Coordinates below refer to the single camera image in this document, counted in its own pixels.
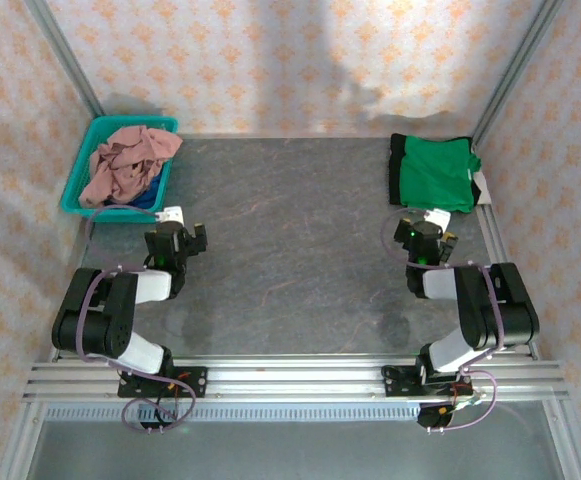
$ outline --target glass panel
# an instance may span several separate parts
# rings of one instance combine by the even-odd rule
[[[557,416],[552,418],[553,425],[557,427],[553,429],[552,439],[559,454],[567,459],[567,468],[573,472],[570,476],[574,477],[579,470],[581,471],[580,414],[577,413],[575,404],[571,399],[560,400],[558,406],[558,411],[551,412],[551,414],[557,414]],[[561,422],[563,422],[563,428],[558,428]]]
[[[484,407],[462,411],[463,423]],[[45,422],[30,479],[482,480],[563,478],[540,402],[427,435],[414,422],[189,422],[164,435],[119,422]]]
[[[166,205],[206,224],[208,251],[189,259],[176,299],[137,306],[135,330],[175,355],[411,354],[445,336],[456,302],[415,298],[379,240],[395,210],[387,150],[387,139],[186,140]],[[137,263],[149,228],[99,224],[94,241]],[[449,230],[452,262],[488,262],[476,213],[453,214]],[[104,266],[91,253],[84,265]]]

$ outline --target teal basket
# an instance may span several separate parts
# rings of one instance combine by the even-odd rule
[[[148,128],[160,128],[168,132],[175,133],[179,127],[179,122],[172,117],[159,117],[154,115],[111,115],[107,117],[95,118],[90,123],[90,128],[83,140],[77,161],[72,168],[68,184],[61,197],[61,208],[72,214],[89,217],[96,209],[82,208],[79,204],[79,195],[88,183],[90,183],[90,155],[101,145],[106,143],[108,138],[122,127],[132,125],[146,125]],[[161,180],[159,190],[154,205],[147,210],[159,212],[163,210],[163,202],[166,195],[166,187],[170,178],[172,160],[165,162],[161,169]],[[101,212],[94,219],[95,222],[102,223],[154,223],[154,217],[132,210],[108,210]]]

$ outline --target green shirt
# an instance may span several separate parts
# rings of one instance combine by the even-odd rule
[[[432,142],[407,137],[405,150],[399,175],[403,205],[472,211],[472,174],[481,168],[481,159],[470,152],[468,139]]]

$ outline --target blue cloth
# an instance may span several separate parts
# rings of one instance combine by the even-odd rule
[[[132,205],[133,207],[148,209],[152,208],[154,202],[157,200],[157,193],[159,192],[159,182],[161,181],[161,172],[159,175],[152,178],[150,182],[150,187],[148,190],[143,192],[137,198],[128,202],[127,205]],[[111,205],[113,202],[106,200],[105,205]]]

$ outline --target wall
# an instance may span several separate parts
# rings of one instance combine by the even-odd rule
[[[539,0],[49,0],[107,113],[202,135],[471,134]]]
[[[58,200],[90,121],[23,5],[0,1],[0,459],[78,258]]]
[[[581,0],[566,1],[480,148],[507,247],[581,418]]]

